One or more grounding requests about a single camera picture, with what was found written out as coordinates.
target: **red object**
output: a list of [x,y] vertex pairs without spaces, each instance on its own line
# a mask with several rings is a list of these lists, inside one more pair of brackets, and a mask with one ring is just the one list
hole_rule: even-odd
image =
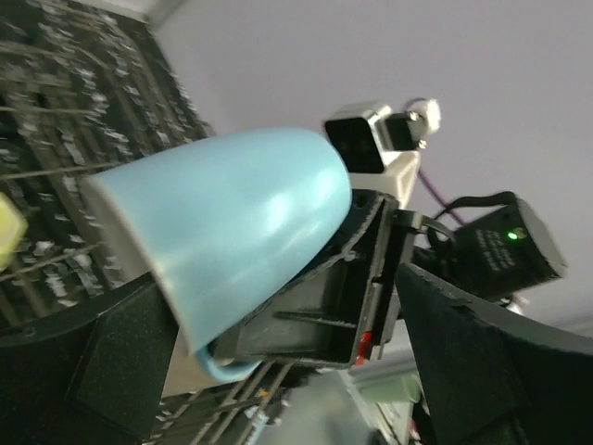
[[369,344],[371,343],[371,339],[372,339],[372,333],[371,332],[365,332],[364,334],[362,334],[362,340],[360,341],[360,345],[359,345],[359,355],[356,358],[356,365],[359,366],[361,364],[364,364],[365,362],[365,358],[364,358],[364,354],[367,351],[367,348],[369,348]]

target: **gray floor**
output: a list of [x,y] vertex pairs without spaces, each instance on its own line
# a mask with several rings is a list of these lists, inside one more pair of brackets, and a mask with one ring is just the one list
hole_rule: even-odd
[[258,445],[364,445],[370,432],[342,379],[330,373],[296,390],[282,424],[267,428]]

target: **dishwasher rack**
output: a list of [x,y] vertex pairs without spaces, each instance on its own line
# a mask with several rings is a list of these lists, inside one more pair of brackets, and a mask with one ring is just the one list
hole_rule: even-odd
[[[210,135],[144,23],[70,1],[4,0],[0,192],[29,227],[0,273],[0,329],[122,284],[81,175]],[[248,443],[283,404],[289,372],[265,363],[244,382],[165,399],[147,443]]]

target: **mug handle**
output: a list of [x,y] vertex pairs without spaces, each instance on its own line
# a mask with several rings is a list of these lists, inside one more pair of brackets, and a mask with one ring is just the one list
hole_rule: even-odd
[[196,359],[206,374],[222,384],[245,380],[261,363],[233,362],[226,366],[220,366],[209,353],[208,347],[196,352]]

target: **cable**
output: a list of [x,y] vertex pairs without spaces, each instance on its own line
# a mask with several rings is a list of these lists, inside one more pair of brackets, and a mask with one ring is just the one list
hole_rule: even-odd
[[[407,112],[412,105],[414,105],[416,102],[420,102],[421,100],[427,100],[427,99],[424,97],[414,97],[413,99],[409,100],[408,102],[406,102],[404,104],[403,112]],[[448,203],[443,198],[443,196],[438,192],[438,190],[433,185],[433,183],[430,181],[430,179],[428,178],[426,173],[424,173],[422,168],[420,168],[418,171],[418,178],[420,179],[420,182],[423,184],[426,191],[428,191],[428,194],[431,197],[433,197],[433,199],[438,203],[438,205],[441,206],[443,209],[446,208]],[[455,220],[455,222],[457,224],[465,225],[465,221],[462,219],[462,217],[455,210],[451,211],[449,214],[451,215],[451,218],[453,218],[453,220]]]

